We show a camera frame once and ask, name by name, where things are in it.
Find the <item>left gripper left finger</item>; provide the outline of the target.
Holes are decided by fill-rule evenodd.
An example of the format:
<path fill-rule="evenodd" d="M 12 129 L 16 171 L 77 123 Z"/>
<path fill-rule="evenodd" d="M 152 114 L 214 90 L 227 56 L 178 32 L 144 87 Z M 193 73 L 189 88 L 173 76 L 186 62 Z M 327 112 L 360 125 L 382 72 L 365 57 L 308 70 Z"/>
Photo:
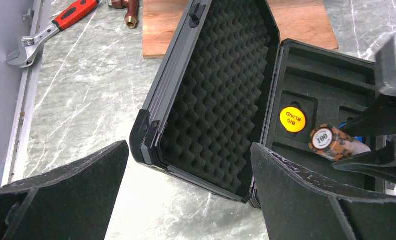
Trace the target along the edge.
<path fill-rule="evenodd" d="M 0 240 L 102 240 L 128 160 L 126 141 L 0 187 Z"/>

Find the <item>orange big blind button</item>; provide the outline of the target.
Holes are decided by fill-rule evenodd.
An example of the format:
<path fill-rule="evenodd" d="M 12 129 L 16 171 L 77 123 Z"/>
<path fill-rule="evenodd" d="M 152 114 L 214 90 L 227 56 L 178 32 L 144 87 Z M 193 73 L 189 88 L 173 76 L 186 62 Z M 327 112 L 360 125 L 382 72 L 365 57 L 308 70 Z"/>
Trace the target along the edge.
<path fill-rule="evenodd" d="M 280 123 L 290 133 L 298 133 L 306 126 L 304 113 L 293 106 L 285 107 L 279 114 Z"/>

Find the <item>black foam-lined poker case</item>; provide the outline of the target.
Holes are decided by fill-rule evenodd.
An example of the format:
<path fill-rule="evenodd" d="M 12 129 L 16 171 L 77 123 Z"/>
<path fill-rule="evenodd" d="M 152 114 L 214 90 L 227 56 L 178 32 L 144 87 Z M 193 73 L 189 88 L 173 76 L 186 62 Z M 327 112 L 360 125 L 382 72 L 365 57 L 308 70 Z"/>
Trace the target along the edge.
<path fill-rule="evenodd" d="M 335 170 L 308 148 L 320 124 L 338 127 L 374 103 L 374 63 L 281 40 L 265 0 L 191 0 L 130 133 L 134 160 L 216 196 L 259 208 L 250 146 L 260 143 L 338 182 L 375 190 L 373 177 Z M 300 109 L 305 128 L 279 119 Z"/>

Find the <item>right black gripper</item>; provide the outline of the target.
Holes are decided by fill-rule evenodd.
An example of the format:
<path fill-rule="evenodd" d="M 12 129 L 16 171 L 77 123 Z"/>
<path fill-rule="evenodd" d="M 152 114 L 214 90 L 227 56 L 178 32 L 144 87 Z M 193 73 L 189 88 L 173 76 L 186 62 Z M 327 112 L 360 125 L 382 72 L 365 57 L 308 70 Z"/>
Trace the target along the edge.
<path fill-rule="evenodd" d="M 379 96 L 373 105 L 341 128 L 355 137 L 396 135 L 396 34 L 376 53 L 375 65 Z"/>

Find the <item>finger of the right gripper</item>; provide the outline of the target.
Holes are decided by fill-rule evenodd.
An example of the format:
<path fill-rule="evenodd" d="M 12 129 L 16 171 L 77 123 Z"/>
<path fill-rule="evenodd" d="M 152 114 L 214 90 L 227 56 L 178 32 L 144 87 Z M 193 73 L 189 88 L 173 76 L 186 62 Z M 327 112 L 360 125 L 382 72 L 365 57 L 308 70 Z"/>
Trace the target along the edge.
<path fill-rule="evenodd" d="M 384 148 L 332 164 L 336 170 L 357 172 L 396 184 L 396 135 Z"/>

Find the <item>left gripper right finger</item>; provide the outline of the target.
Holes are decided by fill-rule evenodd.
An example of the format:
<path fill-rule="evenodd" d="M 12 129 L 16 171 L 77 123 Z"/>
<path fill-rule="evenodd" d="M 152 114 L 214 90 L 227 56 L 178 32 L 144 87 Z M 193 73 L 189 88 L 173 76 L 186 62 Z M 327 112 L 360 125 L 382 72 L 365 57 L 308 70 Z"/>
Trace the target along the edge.
<path fill-rule="evenodd" d="M 256 142 L 250 151 L 271 240 L 396 240 L 396 196 L 337 182 Z"/>

